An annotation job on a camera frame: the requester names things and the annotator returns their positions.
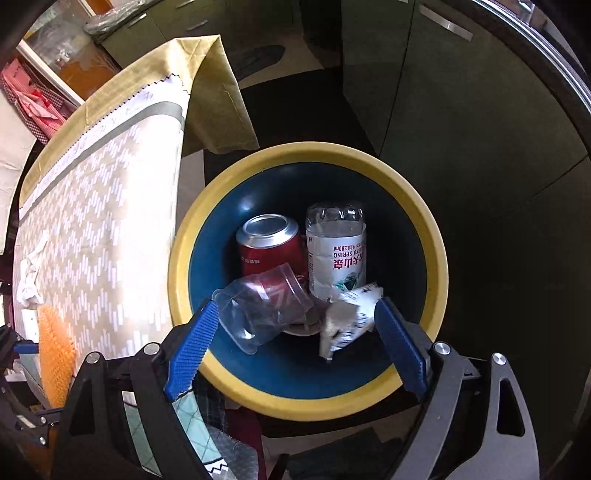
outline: dark green cabinet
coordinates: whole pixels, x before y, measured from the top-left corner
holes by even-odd
[[[165,41],[152,15],[146,11],[119,27],[102,45],[121,67],[126,67]]]
[[[252,48],[293,23],[290,0],[162,0],[102,42],[126,67],[178,37],[221,35],[226,53]]]
[[[585,155],[563,108],[503,42],[439,0],[417,2],[380,158],[444,236],[510,212]]]
[[[547,469],[573,434],[591,365],[591,162],[583,160],[459,246],[440,338],[464,355],[504,353]]]
[[[379,155],[408,42],[414,0],[342,0],[343,94]]]

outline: pink checkered cloth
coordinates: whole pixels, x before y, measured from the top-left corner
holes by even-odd
[[[0,88],[29,130],[43,144],[55,135],[71,114],[69,109],[64,111],[66,116],[58,110],[66,105],[66,100],[44,86],[18,59],[2,69]]]

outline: metal rim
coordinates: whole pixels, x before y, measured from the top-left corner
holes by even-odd
[[[278,247],[297,235],[297,222],[278,213],[265,213],[246,221],[236,232],[236,241],[245,247]]]

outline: bowl rim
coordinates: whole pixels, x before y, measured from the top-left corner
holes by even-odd
[[[426,300],[420,325],[435,341],[445,313],[449,278],[443,238],[435,218],[417,191],[390,166],[356,150],[326,142],[295,142],[259,150],[231,165],[198,195],[175,237],[168,266],[168,302],[174,325],[187,323],[193,315],[189,296],[189,265],[195,240],[209,214],[236,186],[269,168],[317,162],[338,165],[373,180],[404,209],[423,247],[427,269]],[[218,390],[259,413],[297,421],[331,420],[364,410],[402,386],[390,366],[379,376],[347,393],[320,399],[284,398],[258,390],[231,374],[207,350],[199,371]]]

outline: white paper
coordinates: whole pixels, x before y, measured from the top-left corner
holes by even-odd
[[[331,301],[365,284],[365,225],[355,236],[326,237],[306,232],[310,293]]]
[[[43,230],[35,250],[21,261],[21,278],[17,287],[17,301],[26,308],[43,303],[43,296],[37,291],[35,280],[41,265],[41,252],[47,245],[48,240],[49,230]]]
[[[373,331],[375,304],[383,294],[384,289],[375,283],[341,293],[326,310],[320,334],[320,356],[331,360],[334,352],[365,332]]]

